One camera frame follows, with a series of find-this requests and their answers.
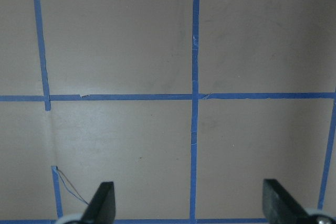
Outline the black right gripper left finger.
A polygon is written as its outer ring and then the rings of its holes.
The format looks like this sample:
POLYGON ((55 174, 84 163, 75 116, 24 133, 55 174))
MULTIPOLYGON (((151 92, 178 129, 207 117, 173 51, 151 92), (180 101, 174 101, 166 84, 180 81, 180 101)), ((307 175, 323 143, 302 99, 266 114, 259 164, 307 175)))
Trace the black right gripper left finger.
POLYGON ((87 209, 84 211, 82 223, 114 223, 116 216, 115 191, 113 182, 102 182, 95 192, 87 209))

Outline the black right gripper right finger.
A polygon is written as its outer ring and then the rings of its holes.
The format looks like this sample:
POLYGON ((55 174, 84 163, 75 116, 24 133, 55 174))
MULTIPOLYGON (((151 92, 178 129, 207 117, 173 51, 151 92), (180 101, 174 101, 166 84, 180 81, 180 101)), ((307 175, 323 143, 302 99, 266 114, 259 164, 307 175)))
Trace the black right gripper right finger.
POLYGON ((308 214, 276 179, 264 179, 262 186, 263 214, 268 223, 315 223, 315 217, 308 214))

